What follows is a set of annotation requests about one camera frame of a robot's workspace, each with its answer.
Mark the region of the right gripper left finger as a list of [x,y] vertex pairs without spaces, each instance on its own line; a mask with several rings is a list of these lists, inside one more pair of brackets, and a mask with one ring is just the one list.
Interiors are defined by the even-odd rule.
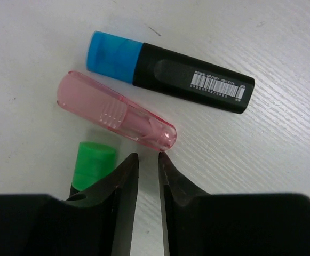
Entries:
[[66,200],[0,195],[0,255],[129,255],[138,180],[139,157],[132,153]]

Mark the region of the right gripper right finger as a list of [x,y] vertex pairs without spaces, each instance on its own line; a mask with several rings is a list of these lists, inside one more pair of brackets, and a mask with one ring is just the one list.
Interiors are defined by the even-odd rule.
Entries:
[[310,255],[310,198],[209,194],[158,156],[165,255]]

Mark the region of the green cap black highlighter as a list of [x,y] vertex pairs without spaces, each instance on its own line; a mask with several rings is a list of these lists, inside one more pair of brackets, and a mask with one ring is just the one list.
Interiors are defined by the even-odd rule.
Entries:
[[80,142],[77,151],[70,196],[100,181],[116,168],[117,149],[96,142]]

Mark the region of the pink translucent marker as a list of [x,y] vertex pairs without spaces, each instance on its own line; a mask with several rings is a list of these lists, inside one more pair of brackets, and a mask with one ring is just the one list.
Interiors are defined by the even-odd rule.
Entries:
[[78,71],[70,71],[61,80],[57,104],[157,151],[170,149],[177,139],[177,131],[172,124]]

